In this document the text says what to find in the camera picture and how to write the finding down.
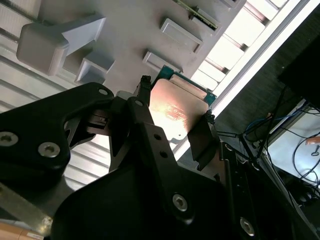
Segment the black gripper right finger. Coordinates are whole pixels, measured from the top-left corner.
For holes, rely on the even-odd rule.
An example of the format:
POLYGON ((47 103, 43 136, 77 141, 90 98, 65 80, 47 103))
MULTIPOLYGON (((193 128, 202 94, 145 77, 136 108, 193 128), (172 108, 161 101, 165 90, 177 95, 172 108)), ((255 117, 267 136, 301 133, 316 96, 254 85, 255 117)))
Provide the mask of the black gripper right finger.
POLYGON ((240 239, 275 239, 265 192, 255 174, 260 172, 256 158, 222 141, 209 113, 199 119, 187 137, 198 170, 222 185, 228 215, 240 239))

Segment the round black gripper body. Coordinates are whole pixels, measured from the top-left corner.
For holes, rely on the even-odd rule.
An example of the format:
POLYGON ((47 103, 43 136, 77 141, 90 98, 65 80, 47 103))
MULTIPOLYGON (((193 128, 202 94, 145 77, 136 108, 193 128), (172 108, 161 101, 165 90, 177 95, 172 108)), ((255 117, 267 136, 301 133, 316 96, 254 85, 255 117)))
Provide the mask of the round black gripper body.
POLYGON ((238 240, 221 184, 181 166, 194 209, 183 225, 163 209, 155 185, 130 165, 72 193, 53 218, 53 240, 238 240))

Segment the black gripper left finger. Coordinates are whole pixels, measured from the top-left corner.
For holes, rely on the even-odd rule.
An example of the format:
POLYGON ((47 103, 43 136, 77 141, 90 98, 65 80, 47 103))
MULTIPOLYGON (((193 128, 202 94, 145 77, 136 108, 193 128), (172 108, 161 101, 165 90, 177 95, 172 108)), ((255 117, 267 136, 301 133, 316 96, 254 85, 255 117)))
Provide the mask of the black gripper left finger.
POLYGON ((50 205, 62 192, 71 149, 101 134, 109 137, 112 163, 117 163, 109 173, 128 166, 143 171, 163 210, 190 225, 195 217, 187 201, 190 193, 164 131, 153 122, 150 95, 151 78, 144 75, 138 95, 127 99, 91 82, 2 113, 1 211, 28 225, 53 225, 72 194, 65 194, 58 206, 50 205))

